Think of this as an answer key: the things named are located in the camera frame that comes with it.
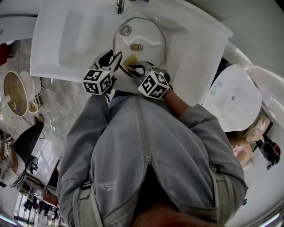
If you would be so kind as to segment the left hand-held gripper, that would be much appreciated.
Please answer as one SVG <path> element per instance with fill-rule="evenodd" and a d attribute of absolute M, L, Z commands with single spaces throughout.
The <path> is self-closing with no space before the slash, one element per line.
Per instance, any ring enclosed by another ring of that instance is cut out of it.
<path fill-rule="evenodd" d="M 97 56 L 90 68 L 85 70 L 83 86 L 86 93 L 99 96 L 110 93 L 116 81 L 114 74 L 122 60 L 122 52 L 116 54 L 110 64 L 112 57 L 113 50 L 107 50 Z"/>

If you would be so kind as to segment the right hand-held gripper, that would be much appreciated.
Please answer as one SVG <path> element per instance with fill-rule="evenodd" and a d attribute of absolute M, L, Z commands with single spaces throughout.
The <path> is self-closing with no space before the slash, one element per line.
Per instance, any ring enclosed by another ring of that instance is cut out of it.
<path fill-rule="evenodd" d="M 130 64 L 127 71 L 139 85 L 138 91 L 148 98 L 160 99 L 170 88 L 168 72 L 148 61 L 134 62 Z"/>

